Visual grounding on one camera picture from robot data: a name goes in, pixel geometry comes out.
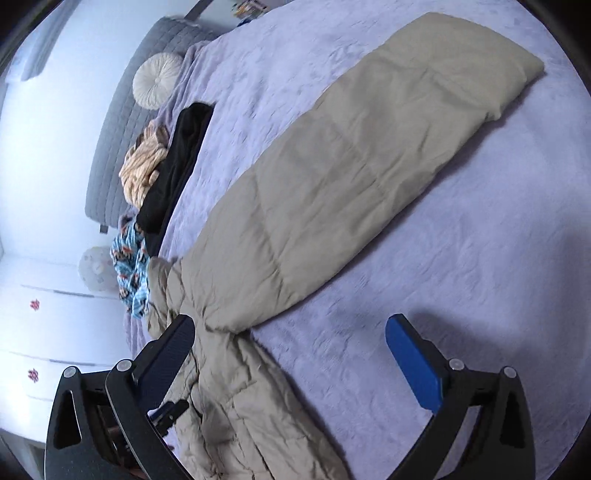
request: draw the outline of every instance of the red flower decal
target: red flower decal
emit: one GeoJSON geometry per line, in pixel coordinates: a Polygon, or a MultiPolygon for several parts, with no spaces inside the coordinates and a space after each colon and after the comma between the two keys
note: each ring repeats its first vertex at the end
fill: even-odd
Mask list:
{"type": "Polygon", "coordinates": [[[29,370],[29,375],[28,377],[33,380],[33,383],[37,383],[39,382],[39,372],[35,369],[33,370],[29,370]]]}

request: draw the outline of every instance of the lavender bedspread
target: lavender bedspread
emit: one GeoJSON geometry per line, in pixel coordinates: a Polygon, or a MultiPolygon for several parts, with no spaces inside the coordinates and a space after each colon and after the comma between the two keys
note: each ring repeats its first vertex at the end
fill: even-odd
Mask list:
{"type": "Polygon", "coordinates": [[[591,98],[518,2],[296,0],[192,47],[158,119],[172,131],[192,102],[216,109],[161,256],[182,256],[271,141],[363,55],[427,11],[492,28],[541,58],[547,73],[344,272],[253,336],[357,480],[386,478],[429,419],[384,342],[389,315],[405,313],[471,368],[512,365],[545,480],[591,410],[591,98]]]}

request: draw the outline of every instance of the blanket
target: blanket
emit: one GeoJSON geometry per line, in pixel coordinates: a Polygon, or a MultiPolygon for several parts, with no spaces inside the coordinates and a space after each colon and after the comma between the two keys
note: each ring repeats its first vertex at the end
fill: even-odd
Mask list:
{"type": "Polygon", "coordinates": [[[331,279],[542,69],[487,28],[425,15],[271,144],[185,257],[152,259],[151,335],[178,313],[196,322],[169,392],[193,407],[177,433],[195,478],[347,477],[282,372],[241,332],[331,279]]]}

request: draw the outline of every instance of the black metal frame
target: black metal frame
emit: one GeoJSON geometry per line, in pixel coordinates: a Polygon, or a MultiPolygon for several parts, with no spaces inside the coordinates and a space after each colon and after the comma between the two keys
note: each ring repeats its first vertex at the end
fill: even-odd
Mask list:
{"type": "MultiPolygon", "coordinates": [[[[162,440],[189,404],[160,405],[194,338],[193,320],[179,315],[135,361],[92,374],[68,367],[51,412],[46,479],[132,480],[135,470],[149,480],[191,480],[162,440]]],[[[389,319],[386,340],[417,400],[435,414],[388,480],[433,480],[476,405],[482,408],[468,446],[445,479],[535,479],[530,417],[513,369],[493,374],[448,362],[400,314],[389,319]]]]}
{"type": "Polygon", "coordinates": [[[193,319],[179,315],[137,359],[110,372],[82,374],[68,367],[51,411],[46,442],[48,480],[192,480],[162,440],[189,406],[158,409],[195,339],[193,319]]]}

